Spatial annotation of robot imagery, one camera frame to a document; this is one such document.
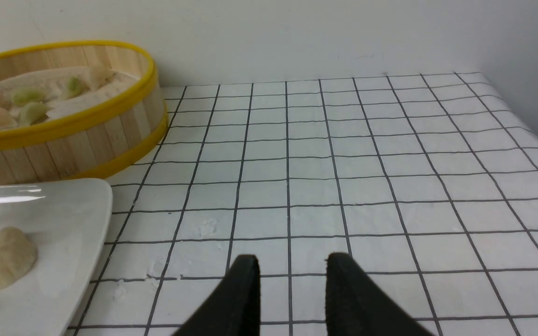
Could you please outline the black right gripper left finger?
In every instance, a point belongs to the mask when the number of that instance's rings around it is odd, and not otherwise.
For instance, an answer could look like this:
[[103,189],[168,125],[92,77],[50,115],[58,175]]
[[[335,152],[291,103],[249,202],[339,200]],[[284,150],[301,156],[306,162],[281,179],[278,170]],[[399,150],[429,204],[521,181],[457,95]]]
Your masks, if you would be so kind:
[[239,255],[205,302],[176,336],[258,336],[261,326],[260,266]]

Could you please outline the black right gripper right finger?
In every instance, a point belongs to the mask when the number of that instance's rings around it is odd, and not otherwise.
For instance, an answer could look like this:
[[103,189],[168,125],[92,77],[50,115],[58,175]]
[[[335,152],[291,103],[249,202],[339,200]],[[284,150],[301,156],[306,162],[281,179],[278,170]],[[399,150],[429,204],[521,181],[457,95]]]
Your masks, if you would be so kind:
[[329,336],[430,336],[347,253],[326,265],[326,330]]

